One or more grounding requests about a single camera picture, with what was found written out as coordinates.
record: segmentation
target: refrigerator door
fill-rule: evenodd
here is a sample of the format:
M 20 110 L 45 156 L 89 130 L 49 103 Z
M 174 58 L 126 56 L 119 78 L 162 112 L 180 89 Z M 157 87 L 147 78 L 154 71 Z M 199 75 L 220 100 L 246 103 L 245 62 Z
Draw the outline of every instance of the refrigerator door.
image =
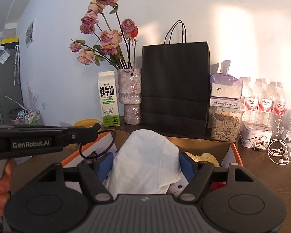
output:
M 5 95 L 17 101 L 23 105 L 23 98 L 20 84 L 14 85 L 14 67 L 15 67 L 15 53 L 16 49 L 10 50 L 11 55 L 5 61 L 4 64 L 0 63 L 0 119 L 2 124 L 12 124 L 9 116 L 11 110 L 19 108 L 19 105 Z

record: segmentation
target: wooden table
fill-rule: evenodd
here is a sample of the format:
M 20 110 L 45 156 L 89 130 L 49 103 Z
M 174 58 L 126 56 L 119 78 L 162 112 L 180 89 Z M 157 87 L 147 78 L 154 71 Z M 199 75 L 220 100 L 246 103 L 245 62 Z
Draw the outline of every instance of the wooden table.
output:
M 127 125 L 121 120 L 121 126 L 113 128 L 131 133 L 146 127 L 142 125 Z M 177 136 L 167 133 L 162 134 L 166 136 Z M 205 137 L 211 139 L 209 130 L 207 130 Z M 265 151 L 253 151 L 252 149 L 245 148 L 240 141 L 237 141 L 236 146 L 244 167 L 274 190 L 286 202 L 288 213 L 280 233 L 291 233 L 291 163 L 286 166 L 279 166 L 269 159 Z M 62 152 L 34 156 L 17 166 L 13 173 L 12 193 L 25 185 L 51 163 L 61 162 L 71 153 L 68 149 L 64 149 Z

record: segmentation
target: black bag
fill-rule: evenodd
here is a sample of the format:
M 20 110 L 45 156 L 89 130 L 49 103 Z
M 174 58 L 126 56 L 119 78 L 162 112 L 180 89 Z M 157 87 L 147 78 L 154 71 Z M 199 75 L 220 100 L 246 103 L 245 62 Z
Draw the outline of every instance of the black bag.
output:
M 170 44 L 172 32 L 179 23 L 182 43 Z M 169 44 L 166 44 L 170 31 Z M 143 46 L 142 124 L 153 130 L 203 138 L 210 99 L 208 44 L 186 43 L 186 28 L 180 20 L 166 38 L 163 45 Z

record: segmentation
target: fresh milk carton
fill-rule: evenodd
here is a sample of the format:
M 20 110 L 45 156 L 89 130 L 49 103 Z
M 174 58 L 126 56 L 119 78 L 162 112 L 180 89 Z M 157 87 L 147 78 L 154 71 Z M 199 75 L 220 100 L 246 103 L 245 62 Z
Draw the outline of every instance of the fresh milk carton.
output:
M 114 71 L 98 73 L 98 90 L 104 126 L 120 126 Z

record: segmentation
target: blue gripper pad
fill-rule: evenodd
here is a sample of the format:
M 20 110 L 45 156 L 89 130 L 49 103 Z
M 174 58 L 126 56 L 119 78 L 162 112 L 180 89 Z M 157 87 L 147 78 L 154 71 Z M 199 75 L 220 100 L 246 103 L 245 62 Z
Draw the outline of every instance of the blue gripper pad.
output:
M 98 163 L 96 175 L 98 179 L 100 180 L 100 182 L 103 182 L 107 178 L 109 172 L 112 169 L 112 163 L 113 163 L 112 153 L 106 153 L 102 157 L 102 161 Z
M 191 180 L 195 177 L 195 171 L 193 164 L 195 161 L 191 158 L 186 158 L 186 155 L 184 152 L 179 153 L 179 160 L 180 160 L 180 167 L 181 172 L 183 173 L 184 177 L 188 182 L 191 182 Z

